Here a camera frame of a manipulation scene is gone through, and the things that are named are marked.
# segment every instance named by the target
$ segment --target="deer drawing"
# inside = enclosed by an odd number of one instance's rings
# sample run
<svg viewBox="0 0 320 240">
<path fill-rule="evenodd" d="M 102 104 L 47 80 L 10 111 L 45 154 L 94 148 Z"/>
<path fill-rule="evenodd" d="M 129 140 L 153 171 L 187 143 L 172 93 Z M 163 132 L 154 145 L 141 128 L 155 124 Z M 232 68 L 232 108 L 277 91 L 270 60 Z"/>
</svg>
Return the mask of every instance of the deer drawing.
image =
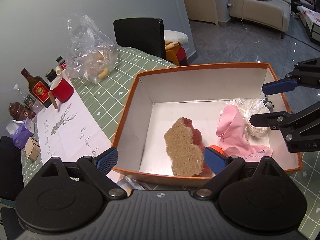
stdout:
<svg viewBox="0 0 320 240">
<path fill-rule="evenodd" d="M 72 105 L 72 103 L 70 105 L 68 105 L 67 109 L 64 111 L 64 114 L 61 116 L 60 121 L 57 122 L 57 124 L 52 128 L 51 134 L 55 134 L 62 124 L 66 124 L 67 121 L 70 121 L 76 117 L 77 113 L 74 114 L 73 116 L 71 116 L 71 118 L 67 117 L 66 119 L 64 119 L 66 114 L 68 113 L 68 109 L 71 107 L 71 105 Z"/>
</svg>

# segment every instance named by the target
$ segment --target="pink item on sofa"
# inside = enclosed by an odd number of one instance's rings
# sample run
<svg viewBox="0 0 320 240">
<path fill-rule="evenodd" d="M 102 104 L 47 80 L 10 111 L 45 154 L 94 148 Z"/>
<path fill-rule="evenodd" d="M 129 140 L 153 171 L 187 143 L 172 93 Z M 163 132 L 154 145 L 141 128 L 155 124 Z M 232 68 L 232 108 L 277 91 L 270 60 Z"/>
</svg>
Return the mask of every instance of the pink item on sofa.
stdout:
<svg viewBox="0 0 320 240">
<path fill-rule="evenodd" d="M 217 128 L 221 137 L 219 146 L 228 156 L 237 155 L 248 162 L 258 162 L 263 156 L 271 156 L 272 149 L 264 145 L 251 145 L 244 135 L 244 121 L 238 107 L 224 108 Z"/>
</svg>

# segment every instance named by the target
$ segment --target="wooden block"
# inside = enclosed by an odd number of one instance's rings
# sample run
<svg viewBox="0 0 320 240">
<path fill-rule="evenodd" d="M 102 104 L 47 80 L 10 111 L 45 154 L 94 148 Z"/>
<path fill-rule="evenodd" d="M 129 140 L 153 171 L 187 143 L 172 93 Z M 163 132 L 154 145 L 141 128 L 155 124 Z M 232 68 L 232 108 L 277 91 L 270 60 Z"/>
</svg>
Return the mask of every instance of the wooden block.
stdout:
<svg viewBox="0 0 320 240">
<path fill-rule="evenodd" d="M 40 154 L 39 143 L 33 137 L 29 137 L 24 148 L 26 150 L 27 158 L 35 162 Z"/>
</svg>

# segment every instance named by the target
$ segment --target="gray ribbed panel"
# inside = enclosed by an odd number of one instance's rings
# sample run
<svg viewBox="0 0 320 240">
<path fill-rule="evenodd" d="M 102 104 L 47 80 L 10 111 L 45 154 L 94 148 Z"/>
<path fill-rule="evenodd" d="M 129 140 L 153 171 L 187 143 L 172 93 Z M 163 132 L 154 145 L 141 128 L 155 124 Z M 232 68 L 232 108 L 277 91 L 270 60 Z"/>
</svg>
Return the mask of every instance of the gray ribbed panel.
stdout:
<svg viewBox="0 0 320 240">
<path fill-rule="evenodd" d="M 250 235 L 220 216 L 213 203 L 199 201 L 186 191 L 133 192 L 122 201 L 111 201 L 90 225 L 64 235 L 41 236 L 24 232 L 19 240 L 302 240 L 294 231 L 281 236 Z"/>
</svg>

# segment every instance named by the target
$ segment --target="green checkered tablecloth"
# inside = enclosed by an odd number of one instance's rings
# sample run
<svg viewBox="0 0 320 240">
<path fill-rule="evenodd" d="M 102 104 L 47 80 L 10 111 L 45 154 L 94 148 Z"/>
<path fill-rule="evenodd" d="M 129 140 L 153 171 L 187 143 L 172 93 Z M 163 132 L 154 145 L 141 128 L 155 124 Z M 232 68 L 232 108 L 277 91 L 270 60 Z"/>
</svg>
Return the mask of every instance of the green checkered tablecloth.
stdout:
<svg viewBox="0 0 320 240">
<path fill-rule="evenodd" d="M 84 105 L 110 140 L 116 132 L 134 76 L 139 72 L 174 66 L 163 59 L 129 47 L 120 47 L 118 53 L 115 69 L 101 83 L 93 84 L 84 78 L 72 80 Z M 37 129 L 34 137 L 38 140 Z M 290 176 L 308 202 L 308 210 L 299 228 L 308 239 L 315 239 L 320 230 L 320 158 L 318 156 L 319 152 L 304 153 L 302 170 Z M 41 155 L 33 163 L 26 158 L 23 149 L 21 161 L 23 181 L 26 185 L 42 167 Z M 148 184 L 148 187 L 152 190 L 181 189 L 152 184 Z"/>
</svg>

